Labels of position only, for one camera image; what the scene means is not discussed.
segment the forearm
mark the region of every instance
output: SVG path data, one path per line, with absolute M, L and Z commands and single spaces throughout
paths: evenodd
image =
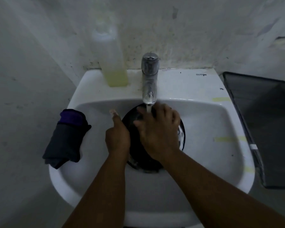
M 121 228 L 124 217 L 125 161 L 109 155 L 63 228 Z
M 285 227 L 285 218 L 222 180 L 181 151 L 160 160 L 209 227 Z

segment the faucet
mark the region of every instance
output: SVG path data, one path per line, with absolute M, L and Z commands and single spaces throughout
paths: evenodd
M 159 59 L 155 53 L 145 53 L 142 57 L 143 72 L 143 102 L 152 106 L 157 100 L 157 74 L 159 69 Z

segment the plastic bottle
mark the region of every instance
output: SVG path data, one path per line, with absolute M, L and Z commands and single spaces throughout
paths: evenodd
M 110 18 L 97 19 L 92 30 L 95 54 L 110 87 L 128 84 L 127 69 L 116 26 Z

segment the wall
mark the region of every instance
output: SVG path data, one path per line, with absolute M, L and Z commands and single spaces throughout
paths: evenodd
M 98 14 L 114 15 L 126 65 L 156 52 L 161 68 L 214 67 L 285 80 L 285 0 L 5 0 L 77 85 L 99 68 L 89 37 Z
M 61 227 L 72 211 L 41 157 L 74 90 L 0 0 L 0 227 Z

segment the running water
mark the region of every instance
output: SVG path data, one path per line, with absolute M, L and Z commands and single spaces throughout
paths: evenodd
M 151 113 L 152 105 L 146 104 L 146 106 L 147 106 L 147 112 Z

